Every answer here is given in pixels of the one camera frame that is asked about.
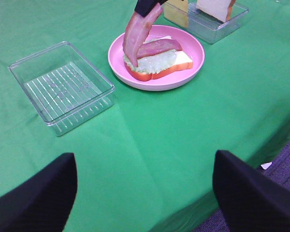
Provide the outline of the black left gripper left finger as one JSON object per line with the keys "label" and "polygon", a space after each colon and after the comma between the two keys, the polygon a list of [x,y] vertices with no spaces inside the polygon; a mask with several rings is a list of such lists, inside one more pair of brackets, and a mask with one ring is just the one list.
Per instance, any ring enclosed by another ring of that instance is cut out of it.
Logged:
{"label": "black left gripper left finger", "polygon": [[0,232],[61,232],[77,193],[74,153],[64,153],[0,197]]}

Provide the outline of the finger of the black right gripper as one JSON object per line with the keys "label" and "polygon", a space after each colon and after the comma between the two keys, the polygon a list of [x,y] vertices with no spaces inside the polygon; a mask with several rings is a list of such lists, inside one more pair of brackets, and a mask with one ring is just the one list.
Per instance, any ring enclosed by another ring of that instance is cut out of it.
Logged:
{"label": "finger of the black right gripper", "polygon": [[146,17],[157,3],[163,5],[166,1],[167,0],[138,0],[134,11],[142,17]]}

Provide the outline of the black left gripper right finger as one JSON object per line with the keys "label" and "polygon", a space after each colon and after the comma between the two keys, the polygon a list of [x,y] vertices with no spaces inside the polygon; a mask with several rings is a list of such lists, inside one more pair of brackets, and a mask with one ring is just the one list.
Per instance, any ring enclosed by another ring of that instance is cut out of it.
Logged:
{"label": "black left gripper right finger", "polygon": [[290,232],[290,191],[227,150],[216,151],[212,186],[231,232]]}

